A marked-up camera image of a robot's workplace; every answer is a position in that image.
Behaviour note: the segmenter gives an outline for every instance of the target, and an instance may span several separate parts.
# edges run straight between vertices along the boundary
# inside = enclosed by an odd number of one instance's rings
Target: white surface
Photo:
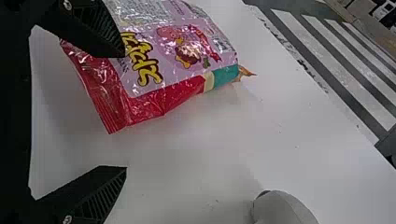
[[[321,63],[343,84],[343,86],[375,117],[376,120],[389,130],[396,119],[382,106],[374,96],[341,65],[326,48],[323,47],[289,12],[274,10],[274,13],[297,36],[302,43],[314,54]]]
[[[263,189],[296,196],[321,224],[394,223],[396,171],[261,22],[238,0],[190,2],[260,75],[113,135],[57,39],[34,29],[34,195],[98,164],[127,165],[109,224],[244,223]]]

